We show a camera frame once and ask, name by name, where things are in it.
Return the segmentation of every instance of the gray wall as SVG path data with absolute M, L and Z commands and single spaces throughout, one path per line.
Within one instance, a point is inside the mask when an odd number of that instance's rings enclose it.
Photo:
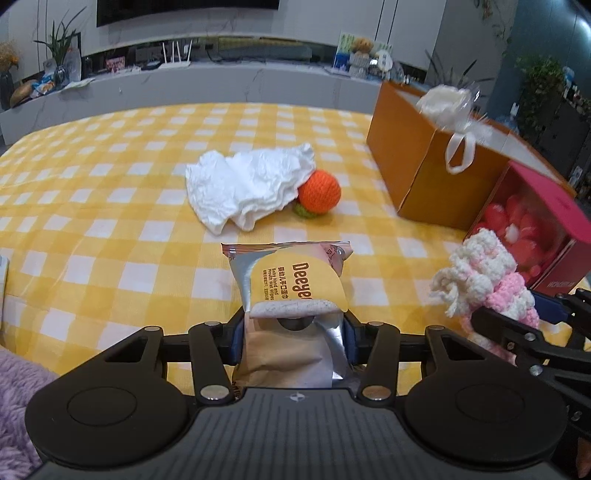
M 0 17 L 0 41 L 8 41 L 8 18 L 8 12 Z
M 474 0 L 447 0 L 435 43 L 435 51 L 445 68 L 450 70 L 453 67 L 454 72 L 461 73 L 477 59 L 469 77 L 496 78 L 506 49 L 506 39 L 511 35 L 517 2 L 494 0 L 492 16 L 483 20 L 482 7 L 476 7 Z M 504 39 L 495 34 L 498 31 L 495 26 L 503 24 Z M 433 79 L 432 70 L 427 79 Z M 494 85 L 495 82 L 483 82 L 480 85 L 481 93 L 490 95 Z M 482 111 L 486 110 L 487 100 L 484 97 L 478 102 Z
M 591 28 L 589 14 L 570 0 L 519 0 L 512 42 L 489 101 L 489 116 L 509 112 L 519 101 L 523 74 L 519 57 L 552 56 L 574 70 L 584 96 L 591 96 Z

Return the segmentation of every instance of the vase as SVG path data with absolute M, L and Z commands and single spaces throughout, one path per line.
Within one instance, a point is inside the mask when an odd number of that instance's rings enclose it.
M 53 72 L 53 83 L 56 86 L 56 90 L 61 90 L 68 83 L 70 83 L 70 79 L 68 78 L 68 71 L 63 65 L 58 65 L 56 67 L 56 71 Z
M 10 72 L 0 73 L 0 106 L 2 110 L 10 108 L 10 97 L 14 93 L 14 83 Z

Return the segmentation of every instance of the pink and white crochet item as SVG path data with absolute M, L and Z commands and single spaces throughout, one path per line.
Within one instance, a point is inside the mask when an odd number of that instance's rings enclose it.
M 533 295 L 525 288 L 517 263 L 494 232 L 480 229 L 450 256 L 451 267 L 433 277 L 431 289 L 449 307 L 448 317 L 461 315 L 468 338 L 489 352 L 513 362 L 514 355 L 472 328 L 472 312 L 485 306 L 513 320 L 538 328 L 540 318 Z

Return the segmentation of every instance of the snack bag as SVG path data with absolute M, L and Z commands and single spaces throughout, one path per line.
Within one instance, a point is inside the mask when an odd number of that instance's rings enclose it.
M 349 242 L 222 245 L 245 311 L 238 387 L 355 388 L 340 275 Z

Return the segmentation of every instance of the purple fuzzy blanket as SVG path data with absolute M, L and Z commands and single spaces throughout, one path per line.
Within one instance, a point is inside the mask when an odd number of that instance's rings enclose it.
M 0 479 L 21 480 L 41 464 L 25 429 L 25 408 L 56 376 L 0 346 Z

